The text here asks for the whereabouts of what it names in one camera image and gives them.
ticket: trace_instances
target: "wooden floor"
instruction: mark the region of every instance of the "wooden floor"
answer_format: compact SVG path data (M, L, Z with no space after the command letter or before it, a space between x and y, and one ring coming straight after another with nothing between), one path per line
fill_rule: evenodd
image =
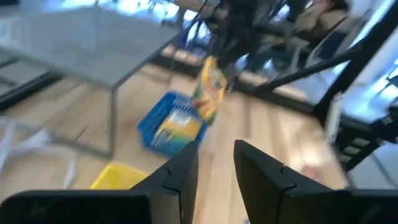
M172 76L170 86L164 82L168 75ZM190 95L194 86L194 79L154 65L145 66L130 78L119 91L119 137L114 160L147 173L161 166L166 158L141 148L136 126L166 91ZM281 91L304 97L289 88ZM71 139L106 147L108 99L104 90L64 79L7 113ZM312 167L315 171L305 174L333 189L347 185L314 119L241 93L230 93L200 148L195 223L242 224L247 219L234 171L236 139L246 139L297 171ZM107 163L79 153L73 188L90 187ZM10 161L0 177L0 197L25 189L60 188L66 168L63 159L40 154Z

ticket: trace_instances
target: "person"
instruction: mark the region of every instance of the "person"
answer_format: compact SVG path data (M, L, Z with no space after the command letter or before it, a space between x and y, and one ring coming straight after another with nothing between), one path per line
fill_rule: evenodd
M314 0L313 6L298 16L293 36L309 42L304 53L315 48L347 15L349 7L344 0ZM271 58L290 61L295 46L288 46L281 33L265 30L263 50L250 58L245 69L256 73Z

